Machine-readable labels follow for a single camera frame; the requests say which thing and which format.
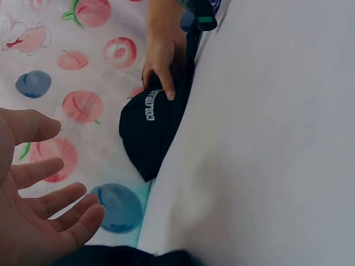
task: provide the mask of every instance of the green leaf illustration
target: green leaf illustration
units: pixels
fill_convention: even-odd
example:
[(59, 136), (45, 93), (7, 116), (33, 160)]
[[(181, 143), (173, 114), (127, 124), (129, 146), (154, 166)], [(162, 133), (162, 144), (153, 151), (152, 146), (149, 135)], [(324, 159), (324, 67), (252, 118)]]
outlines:
[(69, 21), (75, 17), (75, 14), (72, 11), (65, 12), (60, 19)]
[(30, 148), (31, 148), (31, 143), (29, 142), (29, 143), (27, 143), (27, 144), (24, 146), (24, 148), (23, 148), (23, 150), (22, 150), (22, 152), (21, 152), (21, 155), (19, 156), (18, 159), (19, 159), (19, 160), (22, 160), (23, 158), (25, 158), (26, 155), (29, 153)]
[(78, 21), (77, 16), (74, 16), (73, 21), (80, 29), (84, 29), (84, 26), (80, 23), (80, 21)]
[(69, 9), (71, 11), (73, 11), (73, 13), (75, 14), (75, 8), (77, 7), (78, 3), (80, 2), (80, 0), (73, 0), (72, 4), (70, 5)]

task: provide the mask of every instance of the bed sheet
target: bed sheet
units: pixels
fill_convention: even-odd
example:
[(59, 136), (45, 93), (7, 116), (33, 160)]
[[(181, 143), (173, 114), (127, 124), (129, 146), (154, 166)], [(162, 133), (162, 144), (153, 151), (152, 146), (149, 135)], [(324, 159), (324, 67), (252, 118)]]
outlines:
[(355, 4), (232, 0), (199, 56), (139, 248), (354, 265)]
[(52, 156), (65, 162), (21, 195), (82, 182), (106, 207), (88, 244), (136, 246), (150, 184), (130, 163), (118, 122), (142, 90), (146, 2), (3, 0), (0, 6), (0, 106), (36, 109), (62, 122), (58, 137), (16, 149), (14, 163)]

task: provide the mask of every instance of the human hand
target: human hand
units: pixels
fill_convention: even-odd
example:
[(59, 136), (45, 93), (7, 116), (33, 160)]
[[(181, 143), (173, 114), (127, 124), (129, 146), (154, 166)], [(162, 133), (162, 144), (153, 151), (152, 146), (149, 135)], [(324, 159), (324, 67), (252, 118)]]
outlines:
[(100, 227), (105, 209), (86, 195), (57, 219), (52, 215), (86, 193), (80, 183), (39, 198), (18, 190), (60, 171), (59, 158), (11, 165), (15, 145), (44, 141), (60, 132), (60, 122), (33, 110), (0, 108), (0, 265), (51, 265), (83, 246)]
[(148, 4), (143, 86), (146, 88), (149, 85), (150, 77), (155, 73), (160, 79), (166, 97), (172, 101), (175, 97), (173, 76), (181, 77), (186, 67), (186, 34), (180, 27), (184, 9), (175, 0), (160, 2), (152, 0)]

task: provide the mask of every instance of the white fabric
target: white fabric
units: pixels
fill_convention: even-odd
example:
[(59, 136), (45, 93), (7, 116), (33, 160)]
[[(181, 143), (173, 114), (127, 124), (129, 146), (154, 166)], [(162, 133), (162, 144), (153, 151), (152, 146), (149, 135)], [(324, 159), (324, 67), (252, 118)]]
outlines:
[(355, 3), (232, 0), (139, 247), (207, 265), (354, 265)]

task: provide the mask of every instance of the open palm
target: open palm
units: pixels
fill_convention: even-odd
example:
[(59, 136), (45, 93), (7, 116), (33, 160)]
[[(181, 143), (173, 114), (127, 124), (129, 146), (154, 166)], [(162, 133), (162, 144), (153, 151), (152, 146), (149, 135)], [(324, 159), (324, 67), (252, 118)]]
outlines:
[(105, 210), (93, 195), (50, 219), (86, 194), (80, 183), (39, 198), (18, 194), (60, 171), (64, 163), (53, 158), (11, 165), (15, 145), (47, 140), (59, 131), (59, 122), (36, 111), (0, 108), (0, 265), (50, 265), (83, 246), (102, 222)]

